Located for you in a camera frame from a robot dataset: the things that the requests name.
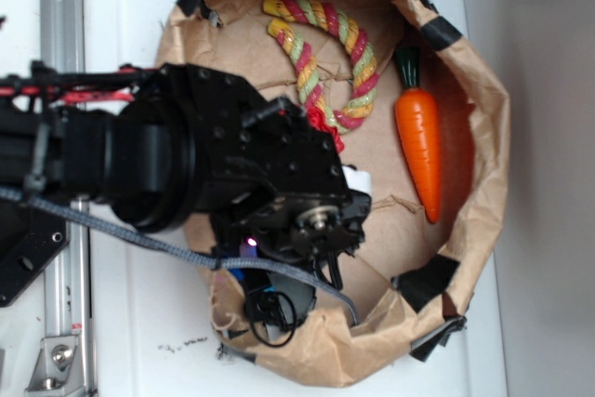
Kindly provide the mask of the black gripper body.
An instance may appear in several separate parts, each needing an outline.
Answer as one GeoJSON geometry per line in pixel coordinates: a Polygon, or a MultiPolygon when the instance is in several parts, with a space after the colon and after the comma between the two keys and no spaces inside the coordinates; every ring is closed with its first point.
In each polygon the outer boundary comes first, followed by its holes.
{"type": "Polygon", "coordinates": [[[191,64],[162,73],[196,141],[194,210],[217,242],[236,252],[254,239],[264,258],[337,276],[338,256],[364,241],[371,197],[349,187],[332,136],[240,76],[191,64]]]}

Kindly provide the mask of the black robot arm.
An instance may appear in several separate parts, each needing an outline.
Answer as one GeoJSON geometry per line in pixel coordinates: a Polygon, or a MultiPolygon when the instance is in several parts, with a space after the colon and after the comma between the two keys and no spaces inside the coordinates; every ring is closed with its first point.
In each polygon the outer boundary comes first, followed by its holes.
{"type": "Polygon", "coordinates": [[[104,203],[141,232],[206,214],[218,243],[306,269],[364,240],[371,198],[286,97],[196,65],[1,82],[1,181],[104,203]]]}

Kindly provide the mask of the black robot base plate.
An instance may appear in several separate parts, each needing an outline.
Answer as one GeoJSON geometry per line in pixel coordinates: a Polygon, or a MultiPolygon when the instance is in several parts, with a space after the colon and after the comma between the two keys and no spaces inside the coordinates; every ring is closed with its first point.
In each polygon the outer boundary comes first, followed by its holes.
{"type": "Polygon", "coordinates": [[[1,201],[1,308],[11,306],[70,242],[65,220],[1,201]]]}

